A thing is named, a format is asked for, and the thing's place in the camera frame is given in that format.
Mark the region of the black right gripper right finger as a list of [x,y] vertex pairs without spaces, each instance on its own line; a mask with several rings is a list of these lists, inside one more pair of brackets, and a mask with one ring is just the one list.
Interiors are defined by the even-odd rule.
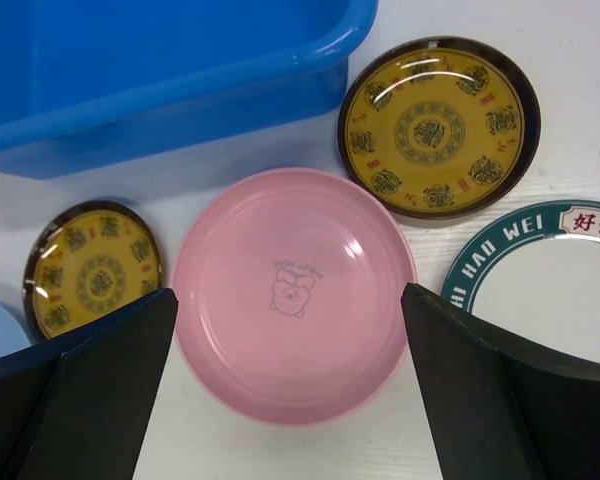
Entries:
[[600,479],[600,363],[409,283],[406,336],[445,479]]

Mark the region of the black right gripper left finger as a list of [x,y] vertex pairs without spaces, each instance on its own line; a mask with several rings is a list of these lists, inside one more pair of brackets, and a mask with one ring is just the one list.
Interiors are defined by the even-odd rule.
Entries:
[[130,479],[178,300],[153,291],[0,358],[0,479]]

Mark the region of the pink plate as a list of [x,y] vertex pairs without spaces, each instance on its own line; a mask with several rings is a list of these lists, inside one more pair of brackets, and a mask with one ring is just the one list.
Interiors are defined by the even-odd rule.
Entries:
[[219,194],[184,237],[175,336],[226,407],[281,426],[329,422],[399,367],[400,298],[416,278],[402,230],[369,193],[320,170],[273,169]]

